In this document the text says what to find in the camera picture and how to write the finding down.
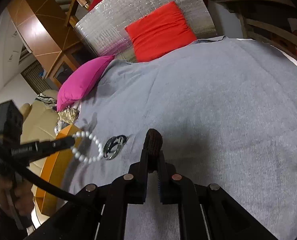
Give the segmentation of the left hand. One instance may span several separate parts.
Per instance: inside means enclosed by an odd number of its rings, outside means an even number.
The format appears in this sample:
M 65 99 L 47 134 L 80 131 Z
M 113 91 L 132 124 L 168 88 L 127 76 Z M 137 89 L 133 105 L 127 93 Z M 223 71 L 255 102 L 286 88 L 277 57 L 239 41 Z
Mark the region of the left hand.
M 0 176 L 0 208 L 8 215 L 13 217 L 10 206 L 7 201 L 6 191 L 12 191 L 15 195 L 14 207 L 21 216 L 28 216 L 34 208 L 32 183 L 23 180 L 17 184 L 15 189 L 12 189 L 12 180 L 7 177 Z

